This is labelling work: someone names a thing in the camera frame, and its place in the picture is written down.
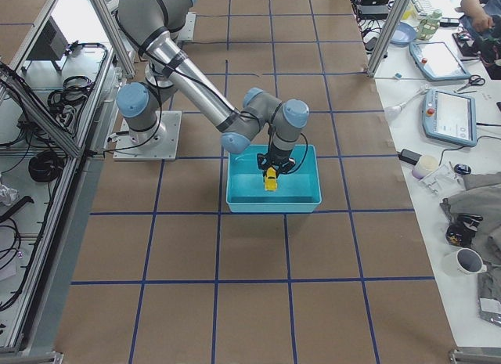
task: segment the tablet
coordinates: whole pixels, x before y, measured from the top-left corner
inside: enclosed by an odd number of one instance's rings
[[[471,74],[443,41],[411,42],[409,51],[427,80],[467,80]]]
[[[453,92],[431,89],[423,104],[427,137],[462,146],[477,145],[475,100]]]

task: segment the person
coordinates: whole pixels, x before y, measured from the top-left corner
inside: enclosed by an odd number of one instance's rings
[[[461,0],[461,9],[465,14],[461,23],[473,39],[478,39],[494,27],[492,16],[501,15],[501,0]]]

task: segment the turquoise bin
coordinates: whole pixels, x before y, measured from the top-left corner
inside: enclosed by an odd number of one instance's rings
[[[316,151],[308,145],[302,166],[290,175],[279,175],[278,189],[265,190],[263,171],[258,169],[257,154],[266,153],[266,145],[250,145],[241,154],[229,154],[226,203],[234,213],[311,213],[322,202]],[[296,145],[292,157],[295,169],[305,155],[306,145]]]

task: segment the person's arm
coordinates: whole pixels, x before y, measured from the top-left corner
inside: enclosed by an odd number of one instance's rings
[[[461,8],[464,14],[471,18],[471,26],[479,33],[494,26],[492,17],[482,8],[481,4],[483,3],[481,0],[461,0]]]

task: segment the scissors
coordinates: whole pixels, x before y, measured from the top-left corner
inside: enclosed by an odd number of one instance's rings
[[[468,79],[467,84],[461,88],[458,88],[454,92],[460,92],[461,90],[469,88],[470,86],[482,86],[482,85],[485,85],[485,78],[480,77],[478,74],[472,74],[471,77]]]

